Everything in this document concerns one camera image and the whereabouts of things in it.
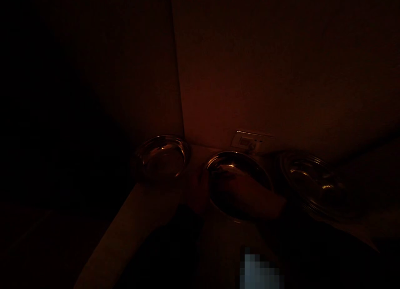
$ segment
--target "electrical outlet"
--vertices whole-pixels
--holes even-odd
[[[232,146],[247,149],[252,154],[265,151],[273,136],[260,135],[244,131],[236,131],[232,140]]]

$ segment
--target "hand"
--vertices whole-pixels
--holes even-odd
[[[186,204],[197,214],[203,214],[210,203],[208,170],[201,165],[190,178],[186,190]]]
[[[254,218],[276,219],[286,199],[266,189],[250,176],[229,174],[218,182],[218,189],[232,195],[234,206]]]

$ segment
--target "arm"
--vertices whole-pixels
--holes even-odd
[[[203,227],[208,173],[197,172],[171,221],[140,246],[114,288],[187,288],[197,267],[196,241]]]

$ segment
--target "countertop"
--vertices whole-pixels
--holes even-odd
[[[187,184],[187,176],[218,151],[192,145],[192,158],[182,178],[163,185],[136,184],[83,268],[74,288],[113,288],[146,237],[174,215]],[[254,158],[268,170],[265,159]],[[355,232],[352,227],[350,230],[338,225],[334,227],[363,239],[357,236],[357,227]],[[243,247],[263,254],[268,261],[282,267],[255,224],[236,223],[215,207],[210,207],[206,213],[198,247],[200,263],[194,288],[234,288]]]

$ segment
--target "bowl rim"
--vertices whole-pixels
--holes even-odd
[[[139,177],[139,180],[141,181],[142,179],[145,179],[147,181],[151,181],[149,180],[148,177],[146,177],[146,175],[143,173],[142,170],[139,169],[139,162],[141,159],[141,156],[143,154],[143,152],[145,151],[145,149],[153,142],[155,142],[156,140],[169,140],[171,142],[178,142],[180,143],[180,151],[183,157],[183,164],[182,164],[182,168],[180,169],[180,171],[178,171],[174,176],[173,179],[177,178],[178,176],[180,176],[183,171],[188,167],[190,158],[191,158],[191,147],[190,144],[185,140],[185,138],[183,136],[180,135],[174,135],[174,134],[165,134],[165,135],[158,135],[155,136],[153,138],[150,138],[146,141],[144,141],[136,150],[135,150],[135,174],[137,175],[137,177]]]
[[[205,169],[208,170],[208,168],[210,167],[210,165],[212,164],[212,162],[214,162],[214,160],[216,159],[216,157],[217,157],[218,155],[220,155],[220,154],[222,154],[222,153],[226,153],[226,152],[232,152],[232,153],[235,153],[235,154],[240,154],[240,155],[245,156],[246,158],[250,159],[252,162],[254,162],[254,163],[261,169],[261,171],[263,172],[263,174],[266,176],[268,185],[269,185],[269,187],[270,187],[269,189],[266,188],[266,190],[271,190],[272,192],[275,192],[275,191],[274,191],[274,187],[273,187],[272,180],[271,180],[269,174],[267,173],[266,169],[264,169],[264,168],[258,163],[258,161],[257,161],[256,159],[254,159],[254,158],[251,157],[250,155],[244,154],[244,153],[242,153],[242,152],[237,152],[237,151],[233,151],[233,150],[224,150],[224,151],[220,151],[220,152],[218,152],[218,153],[212,155],[212,156],[208,159],[208,161],[206,162],[206,165],[205,165]],[[257,218],[253,218],[253,219],[241,219],[241,218],[233,217],[233,216],[231,216],[231,215],[225,213],[222,209],[220,209],[220,207],[218,207],[218,206],[214,203],[214,201],[211,199],[211,197],[210,197],[210,202],[211,202],[211,204],[212,204],[220,213],[222,213],[223,215],[225,215],[227,218],[229,218],[229,219],[232,220],[233,222],[236,222],[236,223],[254,223],[254,222],[257,221]]]

